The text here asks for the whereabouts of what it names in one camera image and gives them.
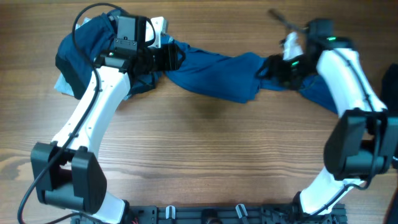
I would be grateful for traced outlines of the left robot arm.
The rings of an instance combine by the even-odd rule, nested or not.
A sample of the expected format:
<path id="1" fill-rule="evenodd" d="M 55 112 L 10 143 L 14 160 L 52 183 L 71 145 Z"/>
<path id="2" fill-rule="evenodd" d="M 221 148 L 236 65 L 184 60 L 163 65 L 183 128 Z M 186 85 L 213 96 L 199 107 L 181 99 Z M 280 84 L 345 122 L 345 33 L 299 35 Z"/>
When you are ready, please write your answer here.
<path id="1" fill-rule="evenodd" d="M 90 60 L 92 76 L 78 106 L 48 144 L 38 142 L 30 159 L 40 203 L 69 209 L 97 223 L 131 223 L 129 203 L 107 190 L 99 162 L 103 136 L 120 102 L 141 75 L 180 68 L 185 54 L 163 44 L 163 17 L 121 15 L 112 49 Z"/>

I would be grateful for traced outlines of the blue polo shirt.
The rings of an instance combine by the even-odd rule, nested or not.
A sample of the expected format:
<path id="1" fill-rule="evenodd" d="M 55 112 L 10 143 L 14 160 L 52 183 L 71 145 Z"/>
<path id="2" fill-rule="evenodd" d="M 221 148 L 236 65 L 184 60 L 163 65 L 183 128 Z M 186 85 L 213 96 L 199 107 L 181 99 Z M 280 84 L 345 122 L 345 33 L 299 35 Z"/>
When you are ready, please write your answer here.
<path id="1" fill-rule="evenodd" d="M 201 95 L 247 103 L 254 100 L 261 89 L 284 91 L 274 80 L 261 80 L 255 73 L 268 57 L 255 53 L 230 57 L 209 52 L 180 42 L 171 36 L 162 38 L 164 44 L 177 44 L 186 54 L 186 59 L 176 71 L 166 76 L 176 85 Z M 304 98 L 337 113 L 331 93 L 319 75 L 307 77 L 299 90 Z"/>

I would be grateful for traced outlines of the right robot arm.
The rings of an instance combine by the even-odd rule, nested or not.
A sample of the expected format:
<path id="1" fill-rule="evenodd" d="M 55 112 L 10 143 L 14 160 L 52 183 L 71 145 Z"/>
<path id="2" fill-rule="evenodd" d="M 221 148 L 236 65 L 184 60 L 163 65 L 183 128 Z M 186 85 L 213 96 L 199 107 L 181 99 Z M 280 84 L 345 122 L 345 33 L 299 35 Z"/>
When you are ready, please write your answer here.
<path id="1" fill-rule="evenodd" d="M 370 86 L 353 41 L 336 36 L 331 20 L 314 19 L 299 27 L 281 15 L 276 19 L 290 31 L 282 41 L 284 52 L 270 56 L 256 75 L 274 77 L 290 89 L 319 75 L 338 113 L 324 147 L 322 171 L 289 207 L 292 223 L 314 222 L 330 214 L 350 190 L 366 190 L 376 175 L 389 170 L 397 148 L 397 116 Z"/>

